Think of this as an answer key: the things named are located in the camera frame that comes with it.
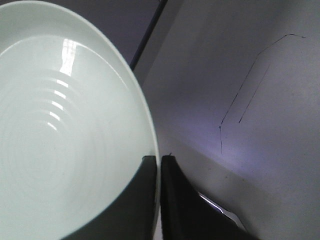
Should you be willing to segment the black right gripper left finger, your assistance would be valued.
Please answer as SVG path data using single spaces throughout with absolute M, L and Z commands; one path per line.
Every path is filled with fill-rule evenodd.
M 122 193 L 65 240 L 151 240 L 156 219 L 157 161 L 147 155 Z

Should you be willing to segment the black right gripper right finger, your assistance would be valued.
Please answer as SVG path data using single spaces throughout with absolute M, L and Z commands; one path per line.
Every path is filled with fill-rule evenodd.
M 160 208 L 164 240 L 256 239 L 198 194 L 173 155 L 161 159 Z

